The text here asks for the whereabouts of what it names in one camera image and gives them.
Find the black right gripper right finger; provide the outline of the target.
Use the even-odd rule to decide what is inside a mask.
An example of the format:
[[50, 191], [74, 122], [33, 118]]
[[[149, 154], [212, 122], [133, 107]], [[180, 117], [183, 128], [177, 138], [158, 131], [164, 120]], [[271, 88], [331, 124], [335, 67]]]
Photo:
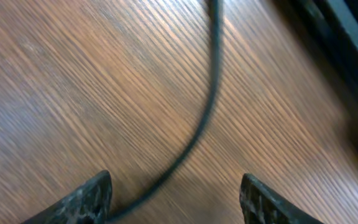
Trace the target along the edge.
[[322, 224], [250, 173], [242, 177], [239, 203], [246, 223]]

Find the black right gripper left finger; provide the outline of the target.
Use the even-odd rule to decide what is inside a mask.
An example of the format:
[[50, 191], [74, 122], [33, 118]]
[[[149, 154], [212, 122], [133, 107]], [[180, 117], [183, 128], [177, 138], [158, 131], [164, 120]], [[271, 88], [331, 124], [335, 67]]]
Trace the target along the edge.
[[104, 224], [112, 198], [111, 175], [102, 170], [24, 224]]

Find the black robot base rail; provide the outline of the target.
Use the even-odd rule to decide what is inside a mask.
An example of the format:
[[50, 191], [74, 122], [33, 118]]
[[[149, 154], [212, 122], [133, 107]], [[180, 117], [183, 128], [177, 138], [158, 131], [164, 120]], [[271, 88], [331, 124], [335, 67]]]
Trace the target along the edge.
[[347, 136], [358, 153], [358, 0], [278, 0], [272, 5], [349, 112]]

